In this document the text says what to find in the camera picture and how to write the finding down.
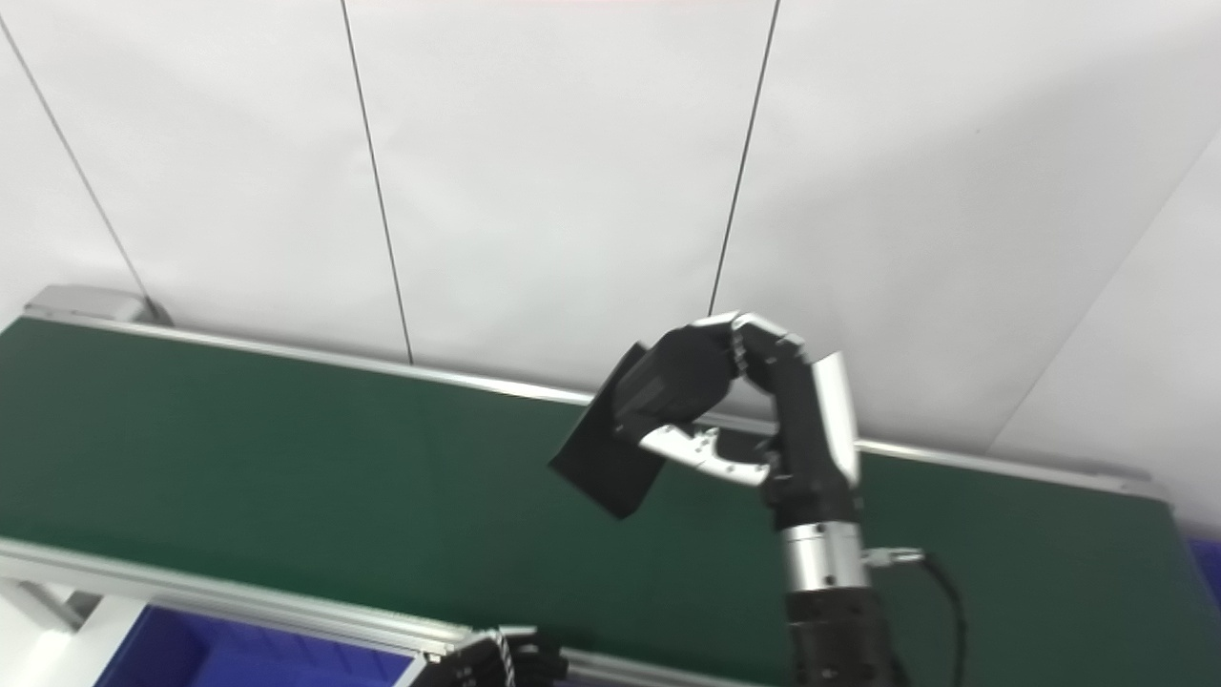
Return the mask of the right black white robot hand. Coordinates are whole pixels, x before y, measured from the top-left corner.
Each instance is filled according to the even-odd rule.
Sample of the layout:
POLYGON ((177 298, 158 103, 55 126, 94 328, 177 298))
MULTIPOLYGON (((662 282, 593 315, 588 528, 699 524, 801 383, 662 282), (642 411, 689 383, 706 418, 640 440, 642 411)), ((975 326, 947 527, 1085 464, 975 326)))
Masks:
POLYGON ((841 351, 811 358, 794 332, 729 312, 668 331, 610 383, 613 434, 647 455, 758 488, 777 530, 860 521, 860 454, 841 351), (746 379, 769 397, 775 433, 755 461, 726 458, 698 419, 746 379))

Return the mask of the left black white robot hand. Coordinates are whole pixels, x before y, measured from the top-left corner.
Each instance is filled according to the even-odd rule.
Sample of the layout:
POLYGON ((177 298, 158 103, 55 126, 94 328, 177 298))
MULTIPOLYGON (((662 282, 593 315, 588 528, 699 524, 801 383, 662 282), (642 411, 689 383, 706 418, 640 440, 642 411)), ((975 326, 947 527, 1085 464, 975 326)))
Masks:
POLYGON ((409 663, 396 686, 558 686, 569 677, 562 644, 532 626, 468 635, 443 656, 409 663))

